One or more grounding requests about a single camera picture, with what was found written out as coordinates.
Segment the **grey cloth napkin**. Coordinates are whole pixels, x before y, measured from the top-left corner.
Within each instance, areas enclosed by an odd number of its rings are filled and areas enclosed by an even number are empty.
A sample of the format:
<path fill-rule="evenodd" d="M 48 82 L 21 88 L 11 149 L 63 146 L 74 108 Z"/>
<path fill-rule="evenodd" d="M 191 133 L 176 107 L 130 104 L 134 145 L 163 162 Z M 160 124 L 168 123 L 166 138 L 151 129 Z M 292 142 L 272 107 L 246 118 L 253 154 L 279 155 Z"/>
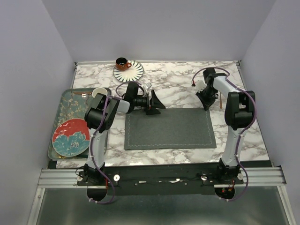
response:
<path fill-rule="evenodd" d="M 216 148 L 210 112 L 202 108 L 163 109 L 159 115 L 126 115 L 125 150 Z"/>

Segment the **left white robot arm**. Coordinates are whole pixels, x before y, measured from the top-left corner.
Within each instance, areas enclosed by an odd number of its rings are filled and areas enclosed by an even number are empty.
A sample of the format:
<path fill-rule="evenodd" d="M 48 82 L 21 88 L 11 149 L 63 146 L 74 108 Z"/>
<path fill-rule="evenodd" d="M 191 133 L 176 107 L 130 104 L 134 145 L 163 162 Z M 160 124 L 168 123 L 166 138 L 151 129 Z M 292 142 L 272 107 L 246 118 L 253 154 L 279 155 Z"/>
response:
<path fill-rule="evenodd" d="M 154 90 L 147 92 L 150 87 L 150 84 L 141 86 L 137 82 L 128 82 L 126 92 L 121 97 L 113 97 L 109 88 L 93 90 L 93 100 L 84 116 L 90 144 L 88 159 L 83 166 L 84 178 L 93 185 L 99 185 L 107 179 L 104 174 L 105 143 L 115 115 L 131 113 L 136 107 L 141 107 L 147 115 L 157 115 L 160 114 L 159 109 L 165 109 Z"/>

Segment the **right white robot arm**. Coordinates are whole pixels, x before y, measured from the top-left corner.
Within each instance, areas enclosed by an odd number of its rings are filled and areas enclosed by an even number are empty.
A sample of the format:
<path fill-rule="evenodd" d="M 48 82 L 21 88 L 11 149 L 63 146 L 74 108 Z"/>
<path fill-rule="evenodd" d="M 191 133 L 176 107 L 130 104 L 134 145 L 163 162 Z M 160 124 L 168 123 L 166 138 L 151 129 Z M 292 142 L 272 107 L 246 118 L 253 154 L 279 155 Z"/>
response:
<path fill-rule="evenodd" d="M 206 67 L 196 73 L 200 72 L 203 74 L 204 82 L 196 83 L 193 76 L 192 86 L 198 88 L 196 96 L 200 99 L 204 110 L 209 110 L 219 93 L 227 99 L 225 122 L 228 135 L 225 151 L 215 173 L 217 181 L 225 184 L 238 177 L 241 168 L 240 152 L 244 135 L 256 120 L 255 93 L 233 84 L 228 79 L 230 73 L 223 68 Z"/>

